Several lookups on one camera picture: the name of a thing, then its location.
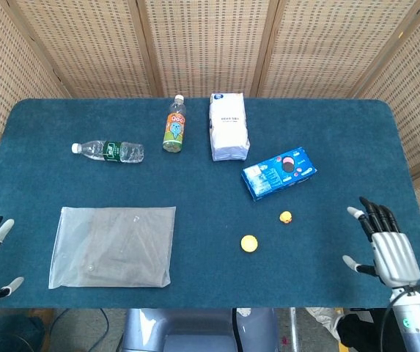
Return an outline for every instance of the clear plastic bag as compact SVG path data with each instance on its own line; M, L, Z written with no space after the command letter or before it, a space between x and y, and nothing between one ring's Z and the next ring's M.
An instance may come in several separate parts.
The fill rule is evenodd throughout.
M170 284L173 208L62 208L48 288Z

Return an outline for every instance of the cartoon label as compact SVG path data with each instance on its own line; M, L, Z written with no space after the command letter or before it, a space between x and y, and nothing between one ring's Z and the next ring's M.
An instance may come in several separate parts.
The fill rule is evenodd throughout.
M171 113L167 117L166 132L164 133L165 142L176 142L182 144L183 129L185 118L182 114Z
M106 142L102 149L104 160L120 162L120 145L121 142Z

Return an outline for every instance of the blue felt tablecloth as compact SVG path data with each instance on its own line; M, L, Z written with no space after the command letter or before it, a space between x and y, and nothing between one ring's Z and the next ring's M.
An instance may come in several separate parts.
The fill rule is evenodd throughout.
M389 107L379 100L246 99L251 148L212 162L209 99L186 99L183 151L162 149L171 99L23 100L0 146L0 215L15 226L0 251L0 286L25 282L0 307L381 307L390 290L351 271L372 250L346 208L358 196L392 209L420 265L420 212ZM93 161L73 142L141 142L141 164ZM254 202L244 167L295 147L312 179ZM60 209L177 206L165 288L49 290ZM289 210L293 222L279 214ZM259 240L253 254L240 239Z

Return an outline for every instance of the green bottle label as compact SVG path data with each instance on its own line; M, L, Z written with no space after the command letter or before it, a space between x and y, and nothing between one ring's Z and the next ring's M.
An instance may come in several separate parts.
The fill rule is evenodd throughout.
M106 142L102 154L104 160L120 162L120 145L121 142Z

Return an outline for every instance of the small yellow ball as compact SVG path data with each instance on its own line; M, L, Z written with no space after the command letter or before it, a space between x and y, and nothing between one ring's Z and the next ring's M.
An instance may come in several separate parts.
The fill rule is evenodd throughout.
M284 211L280 214L280 221L289 224L292 221L292 215L289 211Z
M245 252L252 253L255 251L258 247L258 242L255 236L253 235L245 235L242 237L242 240L240 240L240 246Z

